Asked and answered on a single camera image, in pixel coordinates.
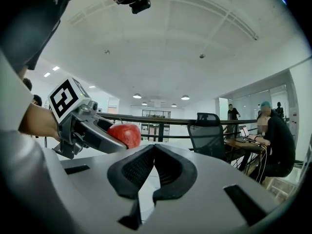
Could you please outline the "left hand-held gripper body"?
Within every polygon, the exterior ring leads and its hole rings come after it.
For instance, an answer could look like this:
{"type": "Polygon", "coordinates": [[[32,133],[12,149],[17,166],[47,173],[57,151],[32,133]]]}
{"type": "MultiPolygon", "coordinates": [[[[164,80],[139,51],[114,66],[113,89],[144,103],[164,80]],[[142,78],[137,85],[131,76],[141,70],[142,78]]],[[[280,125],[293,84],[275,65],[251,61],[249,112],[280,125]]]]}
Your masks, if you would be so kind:
{"type": "Polygon", "coordinates": [[[73,77],[66,78],[48,96],[49,106],[57,122],[60,139],[55,151],[73,159],[84,147],[82,123],[92,118],[98,103],[87,94],[81,83],[73,77]]]}

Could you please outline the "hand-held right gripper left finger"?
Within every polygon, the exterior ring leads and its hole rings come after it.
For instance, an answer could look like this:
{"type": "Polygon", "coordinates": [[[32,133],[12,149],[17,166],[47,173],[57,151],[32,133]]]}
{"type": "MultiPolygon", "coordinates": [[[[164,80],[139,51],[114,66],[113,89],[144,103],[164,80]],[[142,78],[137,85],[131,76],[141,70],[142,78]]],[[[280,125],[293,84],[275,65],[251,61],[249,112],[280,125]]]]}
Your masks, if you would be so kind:
{"type": "Polygon", "coordinates": [[[120,197],[134,201],[130,213],[118,221],[132,230],[142,225],[138,192],[154,167],[153,149],[154,145],[148,145],[115,162],[107,171],[107,179],[115,192],[120,197]]]}

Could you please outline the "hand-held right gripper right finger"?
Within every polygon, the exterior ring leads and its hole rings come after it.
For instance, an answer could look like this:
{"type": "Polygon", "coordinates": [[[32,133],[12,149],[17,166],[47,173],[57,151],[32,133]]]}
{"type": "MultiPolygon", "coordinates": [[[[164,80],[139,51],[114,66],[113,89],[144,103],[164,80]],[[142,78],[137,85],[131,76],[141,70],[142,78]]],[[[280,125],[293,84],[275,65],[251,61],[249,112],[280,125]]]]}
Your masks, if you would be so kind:
{"type": "Polygon", "coordinates": [[[160,188],[153,193],[153,201],[174,200],[184,196],[196,182],[196,166],[160,144],[154,145],[153,156],[160,182],[160,188]]]}

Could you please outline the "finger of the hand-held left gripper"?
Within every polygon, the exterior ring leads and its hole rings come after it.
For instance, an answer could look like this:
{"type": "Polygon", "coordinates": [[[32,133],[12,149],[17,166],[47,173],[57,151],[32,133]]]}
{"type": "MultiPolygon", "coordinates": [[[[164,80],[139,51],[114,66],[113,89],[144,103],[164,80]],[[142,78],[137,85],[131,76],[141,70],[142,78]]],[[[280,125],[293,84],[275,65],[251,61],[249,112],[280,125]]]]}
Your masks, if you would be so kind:
{"type": "Polygon", "coordinates": [[[94,121],[94,124],[100,128],[102,131],[105,131],[107,132],[108,129],[113,126],[113,123],[103,117],[100,117],[100,116],[95,116],[94,117],[95,121],[94,121]]]}
{"type": "Polygon", "coordinates": [[[106,154],[127,150],[127,146],[124,143],[102,131],[94,124],[94,121],[89,120],[83,123],[85,128],[83,141],[86,145],[106,154]]]}

